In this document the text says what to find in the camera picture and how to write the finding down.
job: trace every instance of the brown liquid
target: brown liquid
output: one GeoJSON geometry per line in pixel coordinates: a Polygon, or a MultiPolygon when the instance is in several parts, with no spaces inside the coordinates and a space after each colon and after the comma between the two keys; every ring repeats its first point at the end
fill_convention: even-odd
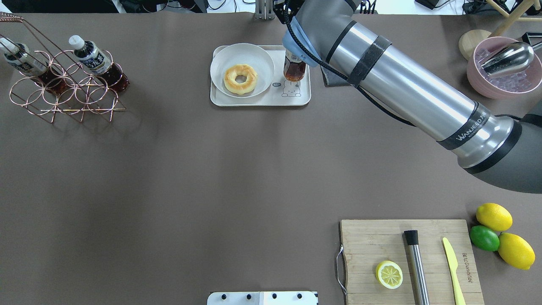
{"type": "Polygon", "coordinates": [[[304,62],[293,62],[288,57],[284,58],[284,77],[289,81],[300,81],[305,76],[304,62]]]}
{"type": "Polygon", "coordinates": [[[126,75],[124,75],[124,73],[122,73],[115,64],[113,64],[111,68],[109,68],[106,72],[98,76],[98,80],[102,84],[115,90],[117,93],[126,90],[126,88],[128,88],[128,85],[130,84],[130,81],[128,80],[126,75]]]}
{"type": "Polygon", "coordinates": [[[43,83],[36,83],[40,86],[48,85],[48,87],[45,88],[47,92],[60,96],[64,91],[69,89],[69,86],[63,78],[54,80],[55,78],[58,78],[58,75],[60,75],[60,73],[57,70],[55,70],[55,73],[53,73],[51,68],[48,68],[45,72],[43,72],[43,74],[36,77],[43,83]]]}

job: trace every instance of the black strap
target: black strap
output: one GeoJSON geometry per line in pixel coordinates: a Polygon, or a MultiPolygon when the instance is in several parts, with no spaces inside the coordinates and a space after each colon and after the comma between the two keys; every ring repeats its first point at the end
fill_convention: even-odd
{"type": "Polygon", "coordinates": [[[519,140],[519,137],[521,136],[521,124],[514,121],[514,125],[512,126],[512,130],[510,131],[510,134],[504,141],[504,143],[501,145],[501,147],[497,148],[495,152],[493,152],[489,157],[487,157],[482,162],[478,163],[477,165],[473,167],[466,168],[465,170],[469,174],[478,174],[483,172],[484,170],[487,170],[497,164],[499,161],[501,161],[502,158],[504,158],[511,150],[514,148],[516,143],[519,140]]]}
{"type": "Polygon", "coordinates": [[[531,113],[525,115],[523,119],[521,119],[522,122],[530,123],[533,125],[536,125],[538,127],[542,127],[542,116],[539,115],[533,115],[531,113]]]}
{"type": "Polygon", "coordinates": [[[359,83],[367,77],[369,71],[371,71],[390,45],[391,41],[383,36],[378,36],[372,45],[365,50],[357,65],[350,73],[350,76],[347,79],[348,83],[353,86],[359,85],[359,83]]]}
{"type": "Polygon", "coordinates": [[[344,30],[340,33],[339,37],[337,37],[337,39],[335,40],[335,43],[333,44],[333,47],[331,47],[329,53],[327,53],[327,57],[326,57],[326,63],[330,63],[330,60],[331,60],[331,57],[333,56],[333,53],[335,53],[335,50],[337,49],[337,47],[339,46],[340,42],[343,40],[344,36],[346,35],[346,33],[348,33],[350,31],[350,29],[354,26],[354,24],[356,24],[357,22],[352,20],[347,26],[346,28],[344,28],[344,30]]]}
{"type": "Polygon", "coordinates": [[[344,0],[344,1],[346,1],[346,3],[348,3],[348,5],[350,5],[353,12],[356,12],[356,8],[358,8],[358,7],[356,6],[356,4],[354,3],[353,0],[344,0]]]}
{"type": "Polygon", "coordinates": [[[489,120],[489,110],[478,102],[475,102],[474,110],[468,120],[453,135],[447,137],[438,144],[442,147],[453,150],[465,144],[476,133],[486,125],[489,120]]]}

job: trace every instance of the black muddler tip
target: black muddler tip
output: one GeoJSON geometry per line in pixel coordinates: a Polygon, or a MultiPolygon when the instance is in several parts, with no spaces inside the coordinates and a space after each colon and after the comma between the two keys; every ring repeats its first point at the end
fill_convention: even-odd
{"type": "Polygon", "coordinates": [[[409,246],[418,244],[418,230],[405,231],[406,244],[409,246]]]}

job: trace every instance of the bottle label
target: bottle label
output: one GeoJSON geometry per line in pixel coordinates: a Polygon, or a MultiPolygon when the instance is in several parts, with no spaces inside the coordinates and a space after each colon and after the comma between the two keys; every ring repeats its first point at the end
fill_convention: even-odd
{"type": "Polygon", "coordinates": [[[79,61],[95,75],[104,74],[111,67],[111,59],[97,47],[94,47],[89,56],[81,58],[79,61]]]}
{"type": "Polygon", "coordinates": [[[291,61],[291,62],[302,62],[301,58],[295,56],[292,52],[286,50],[286,57],[291,61]]]}
{"type": "Polygon", "coordinates": [[[14,60],[6,58],[6,61],[25,76],[36,77],[43,74],[47,70],[47,67],[26,53],[28,47],[23,44],[20,44],[20,47],[23,49],[21,58],[14,60]]]}

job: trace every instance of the black box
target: black box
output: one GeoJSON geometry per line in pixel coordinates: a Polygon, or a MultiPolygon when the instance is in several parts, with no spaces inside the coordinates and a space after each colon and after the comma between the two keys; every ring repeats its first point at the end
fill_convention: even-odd
{"type": "Polygon", "coordinates": [[[432,10],[435,8],[435,6],[437,6],[437,3],[439,0],[414,0],[414,1],[432,10]]]}

